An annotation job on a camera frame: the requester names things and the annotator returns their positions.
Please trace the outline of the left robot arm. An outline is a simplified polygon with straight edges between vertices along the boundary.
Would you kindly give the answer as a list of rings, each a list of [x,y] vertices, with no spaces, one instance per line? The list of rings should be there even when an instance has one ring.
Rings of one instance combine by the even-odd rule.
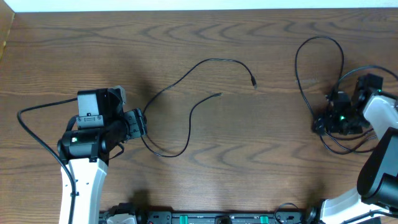
[[[123,87],[79,91],[78,116],[72,118],[57,148],[62,173],[60,223],[98,223],[109,153],[130,139],[146,135],[140,109],[123,110]]]

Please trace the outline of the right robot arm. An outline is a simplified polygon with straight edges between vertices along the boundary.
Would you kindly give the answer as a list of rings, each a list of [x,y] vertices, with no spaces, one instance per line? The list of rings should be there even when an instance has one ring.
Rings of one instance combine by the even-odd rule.
[[[379,142],[361,169],[356,187],[311,208],[304,223],[380,223],[397,217],[397,97],[382,91],[382,77],[358,78],[353,96],[333,90],[326,111],[314,120],[313,132],[324,136],[365,135]]]

